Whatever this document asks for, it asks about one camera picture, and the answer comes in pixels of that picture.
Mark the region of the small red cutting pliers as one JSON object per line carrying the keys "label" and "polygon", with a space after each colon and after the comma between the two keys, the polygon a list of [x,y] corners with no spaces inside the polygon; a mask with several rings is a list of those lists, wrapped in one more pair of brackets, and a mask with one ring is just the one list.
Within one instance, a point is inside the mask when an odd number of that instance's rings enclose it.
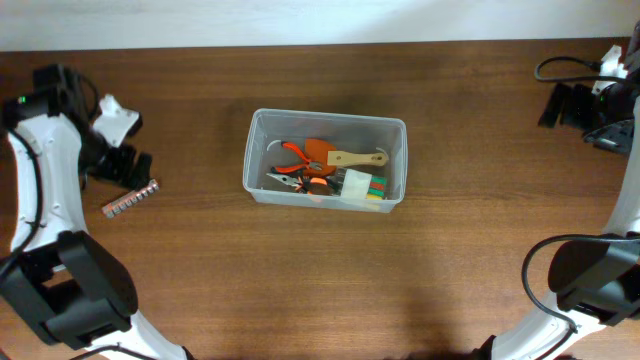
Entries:
{"label": "small red cutting pliers", "polygon": [[271,170],[278,174],[293,174],[297,172],[304,172],[305,170],[320,171],[323,169],[323,165],[311,159],[298,145],[292,142],[281,142],[281,147],[296,155],[299,160],[295,165],[274,166]]}

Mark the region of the orange black needle-nose pliers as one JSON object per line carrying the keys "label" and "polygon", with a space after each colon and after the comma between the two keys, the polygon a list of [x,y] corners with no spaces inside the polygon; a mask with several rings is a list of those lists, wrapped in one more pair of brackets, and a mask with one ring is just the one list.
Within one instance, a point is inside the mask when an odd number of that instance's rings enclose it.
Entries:
{"label": "orange black needle-nose pliers", "polygon": [[305,195],[338,196],[339,185],[328,177],[291,176],[282,173],[267,173],[267,176],[283,185],[292,187],[297,193]]}

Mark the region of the orange scraper wooden handle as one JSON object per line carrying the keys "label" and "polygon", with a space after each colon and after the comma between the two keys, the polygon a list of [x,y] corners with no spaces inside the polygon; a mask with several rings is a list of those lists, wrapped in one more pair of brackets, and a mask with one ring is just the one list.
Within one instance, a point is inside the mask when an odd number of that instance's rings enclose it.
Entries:
{"label": "orange scraper wooden handle", "polygon": [[331,143],[308,138],[305,141],[305,151],[313,162],[321,165],[320,170],[307,169],[303,171],[305,176],[329,176],[332,175],[338,167],[349,167],[359,165],[384,166],[389,157],[384,152],[357,154],[347,151],[338,150]]}

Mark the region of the clear case coloured bits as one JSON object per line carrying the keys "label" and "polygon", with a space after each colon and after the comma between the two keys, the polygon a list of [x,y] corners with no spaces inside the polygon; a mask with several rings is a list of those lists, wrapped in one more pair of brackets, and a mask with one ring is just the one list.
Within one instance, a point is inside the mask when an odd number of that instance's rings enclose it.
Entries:
{"label": "clear case coloured bits", "polygon": [[349,168],[338,168],[333,176],[339,194],[346,199],[383,200],[387,180],[384,177]]}

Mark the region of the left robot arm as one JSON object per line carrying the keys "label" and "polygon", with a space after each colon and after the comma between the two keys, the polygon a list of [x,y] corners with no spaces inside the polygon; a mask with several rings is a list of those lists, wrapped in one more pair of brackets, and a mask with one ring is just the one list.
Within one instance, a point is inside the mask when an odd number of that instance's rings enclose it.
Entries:
{"label": "left robot arm", "polygon": [[33,91],[1,106],[17,170],[17,222],[1,263],[1,295],[49,345],[80,358],[186,359],[141,313],[124,265],[89,234],[81,193],[88,178],[124,189],[120,214],[158,190],[152,158],[128,142],[141,115],[101,95],[81,73],[52,64]]}

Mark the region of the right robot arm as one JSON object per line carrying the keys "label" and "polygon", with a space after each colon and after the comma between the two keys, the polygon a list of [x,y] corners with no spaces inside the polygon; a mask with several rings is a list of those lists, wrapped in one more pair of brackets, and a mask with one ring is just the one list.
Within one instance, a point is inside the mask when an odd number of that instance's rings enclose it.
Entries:
{"label": "right robot arm", "polygon": [[472,359],[560,359],[584,337],[639,317],[639,35],[582,64],[591,75],[549,78],[538,124],[571,126],[584,142],[627,156],[617,203],[602,234],[558,235],[529,250],[521,281],[533,310]]}

